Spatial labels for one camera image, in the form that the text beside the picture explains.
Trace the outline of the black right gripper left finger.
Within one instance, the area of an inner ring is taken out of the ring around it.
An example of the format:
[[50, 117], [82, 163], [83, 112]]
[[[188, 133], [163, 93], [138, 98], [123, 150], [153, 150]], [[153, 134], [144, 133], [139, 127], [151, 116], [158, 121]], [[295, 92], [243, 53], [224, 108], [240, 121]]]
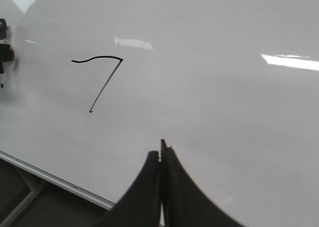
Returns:
[[148, 152], [138, 176], [113, 208], [95, 227], [158, 227], [160, 225], [159, 153]]

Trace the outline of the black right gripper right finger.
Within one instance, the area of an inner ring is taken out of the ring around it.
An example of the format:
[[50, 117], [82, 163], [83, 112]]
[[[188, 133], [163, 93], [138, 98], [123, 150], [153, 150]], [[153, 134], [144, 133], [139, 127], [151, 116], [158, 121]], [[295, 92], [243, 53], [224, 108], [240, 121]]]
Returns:
[[241, 227], [194, 183], [174, 149], [161, 140], [161, 200], [166, 227]]

